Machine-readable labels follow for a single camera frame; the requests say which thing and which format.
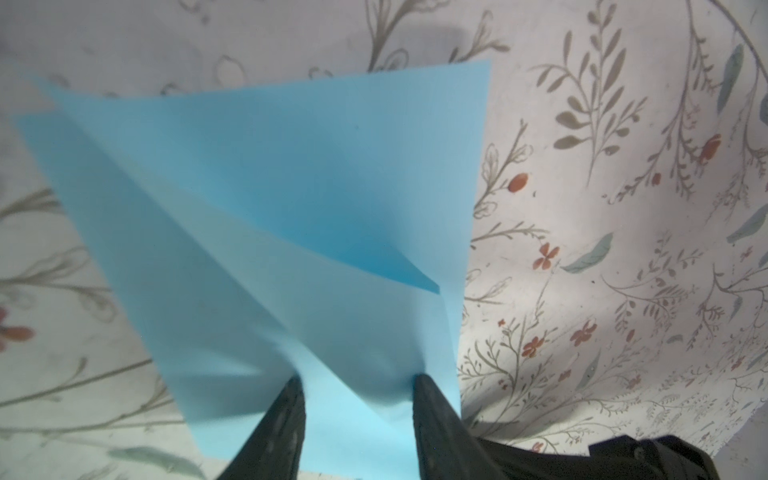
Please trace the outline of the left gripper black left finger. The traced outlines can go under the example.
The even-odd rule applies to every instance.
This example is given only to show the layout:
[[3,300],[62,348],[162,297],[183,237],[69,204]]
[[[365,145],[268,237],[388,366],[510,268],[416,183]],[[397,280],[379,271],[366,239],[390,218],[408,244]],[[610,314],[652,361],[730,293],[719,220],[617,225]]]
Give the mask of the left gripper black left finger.
[[300,378],[294,376],[218,479],[296,480],[305,429],[304,390]]

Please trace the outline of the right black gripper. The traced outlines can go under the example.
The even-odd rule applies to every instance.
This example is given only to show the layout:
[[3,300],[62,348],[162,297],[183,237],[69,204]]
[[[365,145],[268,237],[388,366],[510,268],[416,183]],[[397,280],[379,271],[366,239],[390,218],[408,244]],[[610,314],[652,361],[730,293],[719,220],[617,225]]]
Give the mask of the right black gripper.
[[554,455],[482,439],[480,444],[510,479],[718,480],[712,458],[675,436],[637,440],[623,435],[589,446],[587,456]]

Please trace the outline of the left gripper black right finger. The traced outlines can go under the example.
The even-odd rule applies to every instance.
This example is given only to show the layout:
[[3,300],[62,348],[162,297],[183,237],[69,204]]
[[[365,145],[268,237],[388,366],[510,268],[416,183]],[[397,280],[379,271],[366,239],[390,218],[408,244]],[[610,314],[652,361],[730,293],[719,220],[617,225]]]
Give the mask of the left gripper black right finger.
[[414,378],[413,424],[421,479],[506,479],[427,374]]

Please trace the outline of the light blue square paper sheet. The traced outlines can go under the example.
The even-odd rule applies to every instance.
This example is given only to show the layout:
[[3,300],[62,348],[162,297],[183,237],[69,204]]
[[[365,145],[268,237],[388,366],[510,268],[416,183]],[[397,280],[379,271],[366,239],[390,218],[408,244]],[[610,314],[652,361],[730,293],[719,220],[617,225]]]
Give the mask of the light blue square paper sheet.
[[15,126],[203,454],[232,459],[285,382],[301,466],[419,475],[414,377],[456,360],[486,61],[167,97],[49,85]]

